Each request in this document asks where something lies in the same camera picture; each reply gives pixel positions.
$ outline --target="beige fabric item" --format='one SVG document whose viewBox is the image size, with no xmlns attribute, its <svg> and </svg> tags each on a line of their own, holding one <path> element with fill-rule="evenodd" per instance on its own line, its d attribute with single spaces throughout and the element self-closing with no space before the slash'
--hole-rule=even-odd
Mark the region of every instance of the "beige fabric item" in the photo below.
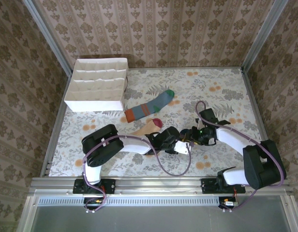
<svg viewBox="0 0 298 232">
<path fill-rule="evenodd" d="M 0 0 L 0 231 L 16 230 L 66 80 L 27 8 Z"/>
<path fill-rule="evenodd" d="M 151 134 L 154 132 L 159 132 L 161 130 L 160 127 L 156 126 L 152 120 L 150 120 L 146 125 L 144 125 L 139 130 L 131 133 L 132 135 L 142 136 L 145 134 Z"/>
<path fill-rule="evenodd" d="M 37 0 L 71 67 L 127 57 L 129 67 L 241 66 L 273 0 Z"/>
<path fill-rule="evenodd" d="M 288 1 L 248 76 L 298 203 L 298 0 Z"/>
</svg>

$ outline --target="sock cuff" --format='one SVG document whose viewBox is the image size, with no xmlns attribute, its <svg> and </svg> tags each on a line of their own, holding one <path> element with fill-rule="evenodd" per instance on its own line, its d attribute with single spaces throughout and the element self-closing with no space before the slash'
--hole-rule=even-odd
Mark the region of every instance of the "sock cuff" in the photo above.
<svg viewBox="0 0 298 232">
<path fill-rule="evenodd" d="M 128 109 L 124 113 L 129 123 L 135 121 L 135 116 L 132 109 Z"/>
</svg>

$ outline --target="metal corner post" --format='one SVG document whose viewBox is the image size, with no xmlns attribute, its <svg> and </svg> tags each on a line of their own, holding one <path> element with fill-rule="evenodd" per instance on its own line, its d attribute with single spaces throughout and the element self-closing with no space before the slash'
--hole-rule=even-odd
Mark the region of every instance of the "metal corner post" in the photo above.
<svg viewBox="0 0 298 232">
<path fill-rule="evenodd" d="M 247 93 L 248 93 L 248 96 L 249 96 L 249 99 L 250 99 L 250 102 L 251 102 L 253 114 L 255 116 L 256 124 L 259 128 L 259 131 L 260 131 L 261 139 L 262 140 L 267 140 L 268 139 L 267 132 L 266 132 L 266 129 L 265 129 L 265 126 L 264 126 L 264 123 L 263 123 L 259 108 L 258 108 L 257 103 L 256 103 L 256 99 L 255 99 L 253 91 L 252 91 L 251 84 L 250 84 L 250 81 L 249 81 L 249 78 L 247 76 L 247 72 L 245 71 L 245 69 L 242 69 L 242 78 L 244 79 L 244 83 L 245 83 L 245 86 L 246 86 L 246 89 L 247 89 Z"/>
<path fill-rule="evenodd" d="M 65 59 L 64 55 L 60 51 L 59 46 L 56 44 L 55 40 L 53 39 L 53 36 L 52 36 L 51 32 L 49 31 L 47 25 L 43 21 L 43 18 L 39 14 L 39 11 L 38 11 L 36 5 L 34 4 L 34 1 L 33 0 L 23 0 L 23 2 L 25 4 L 25 6 L 28 8 L 29 12 L 31 13 L 33 19 L 35 20 L 39 30 L 44 35 L 47 43 L 49 44 L 49 46 L 51 48 L 51 50 L 53 51 L 53 53 L 57 57 L 60 65 L 64 69 L 64 71 L 67 75 L 67 78 L 70 79 L 71 76 L 72 76 L 72 68 L 70 67 L 70 65 L 68 64 L 68 62 Z"/>
<path fill-rule="evenodd" d="M 37 203 L 39 197 L 27 197 L 25 201 L 22 215 L 19 221 L 17 232 L 29 232 L 32 229 L 35 214 L 37 210 Z"/>
<path fill-rule="evenodd" d="M 265 43 L 266 39 L 268 38 L 271 30 L 275 26 L 280 14 L 282 13 L 282 11 L 287 3 L 288 3 L 288 0 L 275 0 L 274 1 L 266 19 L 264 20 L 264 23 L 263 23 L 257 37 L 255 38 L 255 40 L 248 52 L 243 64 L 242 64 L 242 68 L 244 70 L 248 71 L 251 68 L 255 58 L 261 51 L 263 44 Z"/>
<path fill-rule="evenodd" d="M 52 130 L 52 134 L 50 137 L 50 141 L 48 144 L 48 148 L 46 151 L 46 155 L 45 155 L 45 159 L 43 162 L 43 166 L 42 166 L 42 170 L 40 173 L 40 177 L 44 177 L 46 175 L 46 171 L 47 169 L 50 169 L 50 167 L 48 167 L 48 165 L 51 166 L 51 161 L 53 159 L 54 153 L 56 151 L 56 146 L 59 140 L 59 135 L 60 135 L 60 131 L 61 131 L 61 127 L 63 124 L 63 120 L 64 120 L 64 115 L 65 115 L 65 111 L 66 111 L 66 107 L 67 105 L 64 102 L 64 98 L 67 92 L 67 88 L 69 86 L 71 79 L 69 78 L 67 80 L 66 86 L 65 86 L 65 90 L 64 90 L 64 94 L 63 97 L 61 99 L 61 103 L 60 103 L 60 107 L 58 110 L 58 114 L 57 114 L 57 118 L 56 118 L 56 122 L 54 124 L 53 130 Z"/>
<path fill-rule="evenodd" d="M 298 206 L 294 196 L 281 196 L 283 209 L 292 232 L 298 232 Z"/>
</svg>

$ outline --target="wire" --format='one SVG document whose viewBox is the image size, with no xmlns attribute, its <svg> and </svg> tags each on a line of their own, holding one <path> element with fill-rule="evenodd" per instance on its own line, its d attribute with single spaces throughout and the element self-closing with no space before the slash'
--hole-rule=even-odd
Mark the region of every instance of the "wire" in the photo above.
<svg viewBox="0 0 298 232">
<path fill-rule="evenodd" d="M 206 123 L 208 123 L 208 124 L 210 124 L 210 125 L 213 125 L 213 126 L 215 126 L 215 127 L 225 128 L 225 129 L 228 129 L 228 130 L 230 130 L 230 131 L 235 132 L 236 134 L 240 135 L 241 137 L 243 137 L 243 138 L 245 138 L 245 139 L 251 141 L 252 143 L 256 144 L 259 148 L 262 149 L 262 151 L 264 151 L 264 152 L 269 156 L 269 158 L 274 162 L 274 164 L 275 164 L 276 167 L 278 168 L 278 170 L 279 170 L 279 174 L 280 174 L 280 182 L 279 182 L 279 184 L 277 184 L 277 185 L 271 185 L 271 186 L 272 186 L 272 187 L 280 187 L 280 186 L 283 184 L 283 181 L 284 181 L 284 174 L 283 174 L 283 170 L 282 170 L 281 166 L 279 165 L 279 163 L 277 162 L 277 160 L 273 157 L 273 155 L 272 155 L 269 151 L 267 151 L 267 150 L 266 150 L 260 143 L 258 143 L 256 140 L 254 140 L 253 138 L 249 137 L 248 135 L 246 135 L 246 134 L 244 134 L 244 133 L 238 131 L 237 129 L 235 129 L 235 128 L 231 128 L 231 127 L 227 127 L 227 126 L 223 126 L 223 125 L 219 125 L 219 124 L 215 124 L 215 123 L 212 123 L 212 122 L 209 122 L 209 121 L 205 120 L 205 119 L 199 114 L 199 112 L 198 112 L 198 110 L 197 110 L 197 106 L 199 105 L 199 103 L 202 103 L 202 104 L 204 105 L 204 110 L 206 110 L 206 104 L 205 104 L 204 101 L 198 101 L 198 102 L 196 103 L 196 105 L 195 105 L 195 111 L 196 111 L 196 114 L 197 114 L 197 116 L 198 116 L 203 122 L 206 122 Z M 255 191 L 249 196 L 249 198 L 248 198 L 247 200 L 245 200 L 243 203 L 241 203 L 241 204 L 240 204 L 239 206 L 237 206 L 236 208 L 233 208 L 232 210 L 239 209 L 239 208 L 243 207 L 243 206 L 244 206 L 244 205 L 245 205 L 245 204 L 246 204 L 246 203 L 247 203 L 247 202 L 248 202 L 248 201 L 255 195 L 256 191 L 257 191 L 257 190 L 255 190 Z"/>
<path fill-rule="evenodd" d="M 87 179 L 87 175 L 86 175 L 86 162 L 87 162 L 87 158 L 88 158 L 89 155 L 91 155 L 91 153 L 92 153 L 93 151 L 95 151 L 96 149 L 98 149 L 100 146 L 102 146 L 103 144 L 106 144 L 106 143 L 108 143 L 110 140 L 113 140 L 113 139 L 116 139 L 116 138 L 136 139 L 136 140 L 140 140 L 140 141 L 143 141 L 144 143 L 148 144 L 149 147 L 152 149 L 152 151 L 153 151 L 155 157 L 157 158 L 157 161 L 158 161 L 158 163 L 159 163 L 159 166 L 160 166 L 161 169 L 162 169 L 165 173 L 167 173 L 168 175 L 171 175 L 171 176 L 182 176 L 182 175 L 185 175 L 185 174 L 187 173 L 187 171 L 189 170 L 189 168 L 190 168 L 191 161 L 192 161 L 192 155 L 191 155 L 191 151 L 190 151 L 190 149 L 189 149 L 188 144 L 186 144 L 186 147 L 187 147 L 187 149 L 188 149 L 188 153 L 189 153 L 189 163 L 188 163 L 187 169 L 186 169 L 183 173 L 181 173 L 181 174 L 172 174 L 172 173 L 169 173 L 169 172 L 162 166 L 162 164 L 161 164 L 161 162 L 160 162 L 160 159 L 159 159 L 159 156 L 158 156 L 158 153 L 156 152 L 156 150 L 154 149 L 153 145 L 152 145 L 149 141 L 147 141 L 147 140 L 145 140 L 145 139 L 142 139 L 142 138 L 139 138 L 139 137 L 137 137 L 137 136 L 132 136 L 132 135 L 115 135 L 115 136 L 112 136 L 112 137 L 110 137 L 110 138 L 107 138 L 107 139 L 105 139 L 104 141 L 102 141 L 102 142 L 100 142 L 99 144 L 97 144 L 95 147 L 93 147 L 93 148 L 92 148 L 92 149 L 91 149 L 91 150 L 84 156 L 84 158 L 82 159 L 83 178 L 84 178 L 86 184 L 87 184 L 88 186 L 90 186 L 91 188 L 100 191 L 100 192 L 102 193 L 102 195 L 103 195 L 103 201 L 102 201 L 102 203 L 101 203 L 96 209 L 92 210 L 92 212 L 93 212 L 93 211 L 97 211 L 97 210 L 99 210 L 99 209 L 105 204 L 105 202 L 106 202 L 106 193 L 105 193 L 102 189 L 100 189 L 100 188 L 98 188 L 98 187 L 92 185 L 92 184 L 88 181 L 88 179 Z M 85 209 L 86 209 L 87 211 L 89 211 L 89 209 L 88 209 L 88 207 L 87 207 L 88 202 L 87 202 L 86 205 L 85 205 Z"/>
<path fill-rule="evenodd" d="M 238 202 L 238 198 L 237 198 L 237 190 L 234 187 L 234 192 L 235 192 L 235 201 Z"/>
</svg>

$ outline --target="metal frame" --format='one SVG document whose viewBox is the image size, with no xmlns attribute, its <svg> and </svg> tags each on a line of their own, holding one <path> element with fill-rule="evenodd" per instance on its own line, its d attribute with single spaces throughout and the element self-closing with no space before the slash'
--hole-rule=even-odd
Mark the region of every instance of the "metal frame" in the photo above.
<svg viewBox="0 0 298 232">
<path fill-rule="evenodd" d="M 96 195 L 73 194 L 74 181 L 80 177 L 44 177 L 33 178 L 31 188 L 28 193 L 27 201 L 24 206 L 23 214 L 17 231 L 30 231 L 33 225 L 36 208 L 41 198 L 50 197 L 51 199 L 78 199 L 79 197 L 96 197 Z M 231 194 L 203 194 L 201 188 L 202 178 L 212 177 L 113 177 L 116 179 L 116 190 L 114 195 L 108 195 L 110 199 L 121 199 L 124 205 L 127 199 L 215 199 L 219 196 Z M 238 196 L 249 196 L 251 187 L 246 187 L 245 194 Z M 256 196 L 280 196 L 284 204 L 291 231 L 298 231 L 298 209 L 292 194 L 292 188 L 286 180 L 284 185 L 278 188 L 266 187 L 258 190 Z M 71 205 L 59 202 L 59 206 Z"/>
<path fill-rule="evenodd" d="M 40 177 L 44 177 L 47 173 L 47 170 L 50 169 L 51 167 L 51 161 L 53 159 L 53 156 L 55 154 L 56 151 L 56 147 L 58 144 L 58 140 L 59 140 L 59 136 L 60 136 L 60 132 L 61 132 L 61 128 L 62 128 L 62 124 L 63 124 L 63 120 L 64 120 L 64 116 L 65 116 L 65 111 L 66 111 L 66 107 L 67 105 L 64 102 L 64 98 L 69 86 L 71 79 L 68 78 L 66 86 L 65 86 L 65 90 L 61 99 L 61 103 L 60 103 L 60 107 L 58 110 L 58 114 L 57 114 L 57 118 L 56 118 L 56 122 L 54 124 L 53 130 L 52 130 L 52 134 L 50 137 L 50 141 L 48 144 L 48 148 L 46 151 L 46 155 L 45 155 L 45 159 L 43 162 L 43 166 L 41 169 L 41 173 L 40 173 Z"/>
<path fill-rule="evenodd" d="M 72 68 L 69 66 L 65 56 L 61 52 L 59 46 L 56 44 L 52 33 L 45 24 L 41 17 L 34 1 L 24 0 L 29 12 L 32 14 L 37 26 L 45 36 L 48 44 L 52 51 L 56 55 L 58 61 L 63 67 L 64 71 L 68 76 L 68 82 L 72 76 Z M 256 122 L 259 128 L 259 132 L 262 140 L 267 139 L 266 130 L 262 122 L 260 112 L 258 110 L 256 100 L 253 95 L 253 91 L 247 76 L 246 71 L 249 70 L 257 54 L 260 52 L 264 42 L 278 20 L 281 12 L 283 11 L 287 0 L 276 0 L 267 15 L 258 36 L 256 37 L 253 45 L 251 46 L 244 63 L 242 64 L 242 76 L 249 95 L 249 99 L 253 108 L 253 113 L 256 118 Z M 213 67 L 204 67 L 205 69 L 213 69 Z M 239 68 L 239 67 L 217 67 L 218 69 L 227 68 Z M 64 96 L 66 94 L 68 84 L 66 85 L 65 92 L 60 104 L 58 116 L 55 122 L 53 133 L 48 145 L 48 149 L 43 163 L 40 177 L 33 178 L 31 188 L 27 197 L 27 201 L 24 206 L 24 210 L 19 221 L 17 231 L 30 231 L 33 225 L 33 221 L 36 214 L 36 209 L 40 197 L 79 197 L 72 193 L 74 181 L 77 177 L 44 177 L 47 174 L 47 170 L 51 166 L 51 161 L 54 156 L 55 148 L 60 135 L 60 129 L 62 127 L 66 104 L 64 103 Z M 202 194 L 200 179 L 203 177 L 114 177 L 116 179 L 116 191 L 115 196 L 121 198 L 127 197 L 217 197 L 221 194 Z M 246 187 L 245 194 L 239 195 L 250 195 L 253 191 L 251 187 Z M 285 181 L 285 184 L 279 188 L 262 188 L 256 195 L 271 196 L 279 195 L 283 203 L 283 209 L 286 213 L 287 220 L 291 231 L 298 231 L 298 208 L 295 203 L 295 199 L 292 194 L 292 190 Z"/>
<path fill-rule="evenodd" d="M 265 43 L 266 39 L 268 38 L 271 30 L 275 26 L 280 14 L 282 13 L 284 7 L 288 3 L 288 0 L 275 0 L 267 17 L 264 20 L 264 23 L 259 30 L 258 35 L 256 36 L 243 64 L 242 68 L 248 71 L 255 58 L 261 51 L 263 44 Z"/>
<path fill-rule="evenodd" d="M 54 37 L 52 36 L 50 30 L 48 29 L 47 25 L 43 21 L 34 1 L 32 0 L 24 0 L 24 4 L 28 8 L 30 14 L 32 15 L 33 19 L 35 20 L 39 30 L 44 35 L 47 43 L 49 44 L 51 50 L 53 51 L 54 55 L 57 57 L 60 65 L 64 69 L 68 78 L 72 76 L 72 68 L 68 64 L 66 58 L 64 57 L 63 53 L 61 52 L 59 46 L 56 44 Z"/>
<path fill-rule="evenodd" d="M 298 206 L 294 196 L 281 196 L 283 209 L 292 232 L 298 232 Z"/>
<path fill-rule="evenodd" d="M 251 87 L 247 72 L 246 72 L 245 69 L 242 68 L 241 73 L 242 73 L 242 78 L 244 80 L 244 83 L 245 83 L 245 86 L 246 86 L 246 89 L 247 89 L 247 93 L 248 93 L 249 100 L 250 100 L 251 107 L 252 107 L 252 111 L 253 111 L 253 114 L 254 114 L 254 117 L 255 117 L 255 120 L 256 120 L 256 124 L 259 128 L 261 139 L 262 140 L 267 140 L 268 139 L 267 132 L 266 132 L 266 129 L 265 129 L 265 126 L 264 126 L 264 123 L 263 123 L 259 108 L 257 106 L 256 99 L 255 99 L 255 96 L 253 94 L 253 90 L 252 90 L 252 87 Z"/>
</svg>

